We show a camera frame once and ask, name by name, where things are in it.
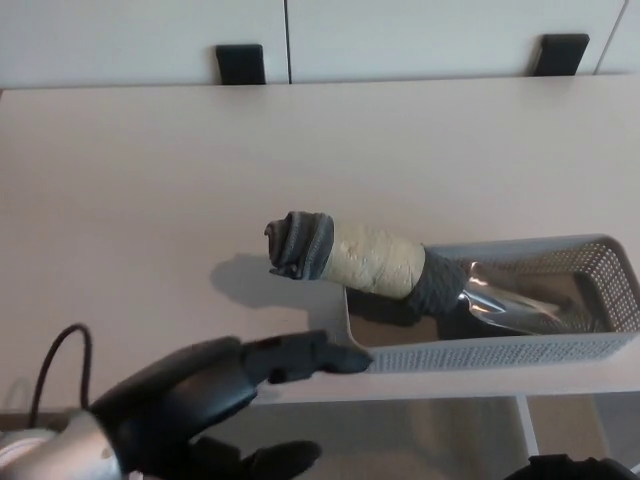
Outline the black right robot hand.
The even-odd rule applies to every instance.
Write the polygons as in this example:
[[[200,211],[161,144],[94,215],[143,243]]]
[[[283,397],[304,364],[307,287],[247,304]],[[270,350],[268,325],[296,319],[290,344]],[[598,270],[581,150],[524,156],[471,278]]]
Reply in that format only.
[[[638,476],[610,458],[573,460],[566,454],[538,455],[505,480],[630,480]]]

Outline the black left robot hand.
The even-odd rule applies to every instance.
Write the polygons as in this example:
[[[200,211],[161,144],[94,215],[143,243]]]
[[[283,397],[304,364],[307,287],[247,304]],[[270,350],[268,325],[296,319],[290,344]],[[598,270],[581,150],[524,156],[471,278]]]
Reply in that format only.
[[[250,342],[223,337],[154,362],[89,411],[125,472],[157,476],[194,437],[247,407],[261,383],[296,382],[317,372],[357,374],[371,362],[368,353],[330,341],[323,330]]]

